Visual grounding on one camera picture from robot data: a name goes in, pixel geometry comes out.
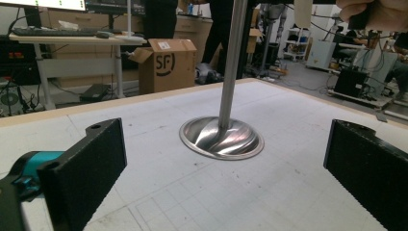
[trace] person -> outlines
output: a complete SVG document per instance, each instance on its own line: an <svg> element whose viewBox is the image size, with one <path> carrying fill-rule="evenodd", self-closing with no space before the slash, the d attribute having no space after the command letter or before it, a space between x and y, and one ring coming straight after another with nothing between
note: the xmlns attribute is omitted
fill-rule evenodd
<svg viewBox="0 0 408 231"><path fill-rule="evenodd" d="M145 0L145 39L173 39L177 23L177 0Z"/></svg>
<svg viewBox="0 0 408 231"><path fill-rule="evenodd" d="M345 44L350 44L350 45L362 45L363 44L367 46L368 40L363 38L362 34L364 34L364 32L362 33L360 31L350 30L345 34L345 36L342 37L342 41L339 43L345 43ZM353 49L353 48L341 47L339 43L336 44L333 55L336 55L337 57L341 57L341 58L348 58L351 61L353 61L359 50Z"/></svg>
<svg viewBox="0 0 408 231"><path fill-rule="evenodd" d="M206 3L210 4L210 13L211 19L213 20L213 25L211 26L210 33L207 37L204 55L201 60L202 63L209 64L220 44L222 45L222 49L225 54L228 52L234 0L190 0L190 2L194 5ZM219 69L218 72L223 75L224 69Z"/></svg>
<svg viewBox="0 0 408 231"><path fill-rule="evenodd" d="M337 6L342 9L339 17L348 22L353 15L362 13L366 9L367 3L373 2L374 0L337 0ZM375 0L373 4L366 29L408 31L408 1Z"/></svg>
<svg viewBox="0 0 408 231"><path fill-rule="evenodd" d="M393 69L388 73L386 82L396 79L399 92L395 96L396 100L408 102L408 33L401 33L394 44L394 50L398 57Z"/></svg>

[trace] black pants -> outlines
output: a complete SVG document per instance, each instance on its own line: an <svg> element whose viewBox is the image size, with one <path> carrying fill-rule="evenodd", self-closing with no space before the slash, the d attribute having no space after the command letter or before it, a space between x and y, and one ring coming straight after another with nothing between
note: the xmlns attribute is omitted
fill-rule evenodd
<svg viewBox="0 0 408 231"><path fill-rule="evenodd" d="M173 39L177 15L169 6L149 3L145 5L146 17L143 19L145 39Z"/></svg>
<svg viewBox="0 0 408 231"><path fill-rule="evenodd" d="M209 64L211 62L220 43L222 44L222 49L225 51L225 54L227 54L230 30L231 30L230 21L213 22L210 34L208 35L207 41L205 43L205 50L202 63Z"/></svg>
<svg viewBox="0 0 408 231"><path fill-rule="evenodd" d="M397 60L393 69L388 73L385 82L389 83L393 77L396 79L399 91L408 92L408 64Z"/></svg>

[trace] person's leg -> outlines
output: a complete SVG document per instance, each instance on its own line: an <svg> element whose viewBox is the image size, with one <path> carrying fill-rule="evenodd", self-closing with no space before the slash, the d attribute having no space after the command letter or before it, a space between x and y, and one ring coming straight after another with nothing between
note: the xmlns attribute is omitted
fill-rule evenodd
<svg viewBox="0 0 408 231"><path fill-rule="evenodd" d="M408 91L408 64L396 61L393 74L398 83L399 92L405 93Z"/></svg>
<svg viewBox="0 0 408 231"><path fill-rule="evenodd" d="M177 15L175 9L163 6L156 8L155 39L173 39Z"/></svg>
<svg viewBox="0 0 408 231"><path fill-rule="evenodd" d="M222 65L218 66L217 72L219 72L221 75L225 75L225 66L227 63L227 54L228 54L228 45L229 45L229 36L230 36L230 31L231 31L231 22L224 22L218 26L218 34L221 40L221 45L222 49L224 51L224 56L221 57L219 56L220 60L218 60L219 63Z"/></svg>
<svg viewBox="0 0 408 231"><path fill-rule="evenodd" d="M213 23L205 43L204 55L201 61L202 63L209 64L211 62L220 43L221 40L217 32L217 25Z"/></svg>
<svg viewBox="0 0 408 231"><path fill-rule="evenodd" d="M155 37L155 12L152 4L147 0L144 6L146 17L143 19L143 33L145 39L152 39Z"/></svg>
<svg viewBox="0 0 408 231"><path fill-rule="evenodd" d="M353 62L355 57L357 56L358 50L357 49L342 49L339 51L339 54L343 54L345 56L348 56L350 60Z"/></svg>

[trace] white table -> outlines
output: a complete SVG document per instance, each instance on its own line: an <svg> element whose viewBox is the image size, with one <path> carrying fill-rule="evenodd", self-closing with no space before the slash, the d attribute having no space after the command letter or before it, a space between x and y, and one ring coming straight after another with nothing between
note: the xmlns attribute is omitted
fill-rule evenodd
<svg viewBox="0 0 408 231"><path fill-rule="evenodd" d="M254 158L198 155L178 132L217 116L221 84L0 119L0 176L34 150L67 150L85 128L121 117L128 166L86 230L385 230L323 167L333 118L360 123L408 151L408 130L257 80L235 87L232 117L265 139ZM52 230L43 199L24 203L32 230Z"/></svg>
<svg viewBox="0 0 408 231"><path fill-rule="evenodd" d="M142 38L140 40L129 41L117 38L103 39L96 37L19 37L13 34L10 35L10 39L34 45L46 110L55 109L55 104L52 101L48 88L48 78L114 73L117 78L117 97L123 98L120 45L142 45L147 42ZM108 59L44 59L39 49L40 44L112 45L115 48L115 56Z"/></svg>

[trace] shiny metal base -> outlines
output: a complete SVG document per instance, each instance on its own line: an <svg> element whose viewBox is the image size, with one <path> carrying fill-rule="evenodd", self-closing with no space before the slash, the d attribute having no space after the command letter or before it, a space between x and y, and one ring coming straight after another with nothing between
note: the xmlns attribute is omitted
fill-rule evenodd
<svg viewBox="0 0 408 231"><path fill-rule="evenodd" d="M229 120L226 129L219 128L218 117L194 118L180 128L180 138L193 151L219 160L243 160L259 154L264 139L249 125Z"/></svg>

